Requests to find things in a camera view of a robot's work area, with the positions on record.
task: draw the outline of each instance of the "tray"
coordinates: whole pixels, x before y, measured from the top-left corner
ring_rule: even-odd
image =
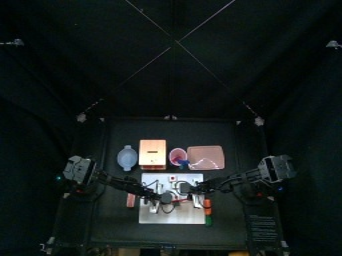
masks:
[[[224,155],[220,146],[187,148],[189,170],[217,170],[224,168]]]

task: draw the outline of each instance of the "blue object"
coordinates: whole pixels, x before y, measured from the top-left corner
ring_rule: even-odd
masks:
[[[117,154],[117,163],[123,167],[125,172],[131,171],[132,166],[137,162],[137,154],[131,145],[125,145],[123,150]]]

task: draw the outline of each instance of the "orange box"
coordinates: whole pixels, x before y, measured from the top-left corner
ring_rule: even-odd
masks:
[[[141,170],[165,170],[165,140],[140,140],[139,165]]]

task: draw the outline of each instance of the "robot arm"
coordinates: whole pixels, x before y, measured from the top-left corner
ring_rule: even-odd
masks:
[[[181,193],[207,194],[213,191],[228,193],[236,185],[246,183],[279,183],[284,179],[294,178],[296,172],[294,171],[291,158],[287,155],[264,157],[256,169],[243,173],[232,174],[226,178],[213,178],[191,186],[188,183],[180,184]]]
[[[163,203],[169,203],[164,200],[165,197],[163,195],[156,194],[152,189],[144,187],[136,179],[128,176],[120,179],[108,175],[104,171],[96,170],[93,160],[80,156],[73,156],[68,159],[63,174],[67,180],[76,182],[80,186],[88,186],[96,181],[117,190],[144,197],[144,199],[152,202],[161,201]]]

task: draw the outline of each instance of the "red object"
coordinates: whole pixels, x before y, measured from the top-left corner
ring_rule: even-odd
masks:
[[[135,203],[135,195],[128,193],[125,206],[128,208],[133,208],[133,203]]]
[[[204,199],[203,206],[204,206],[204,214],[211,215],[211,200],[209,199]]]

